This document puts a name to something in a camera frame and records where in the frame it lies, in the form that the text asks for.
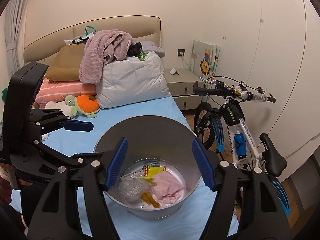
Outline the person's left hand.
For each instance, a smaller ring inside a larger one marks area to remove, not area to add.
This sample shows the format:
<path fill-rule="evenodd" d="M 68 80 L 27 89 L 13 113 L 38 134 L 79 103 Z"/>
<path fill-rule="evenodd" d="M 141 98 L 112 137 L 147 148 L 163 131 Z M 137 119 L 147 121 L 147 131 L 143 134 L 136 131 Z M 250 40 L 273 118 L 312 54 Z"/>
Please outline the person's left hand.
<path fill-rule="evenodd" d="M 11 203 L 11 195 L 12 195 L 12 187 L 9 181 L 9 173 L 8 170 L 11 169 L 12 166 L 8 164 L 1 164 L 1 191 L 0 191 L 0 199 L 1 204 L 10 204 Z"/>

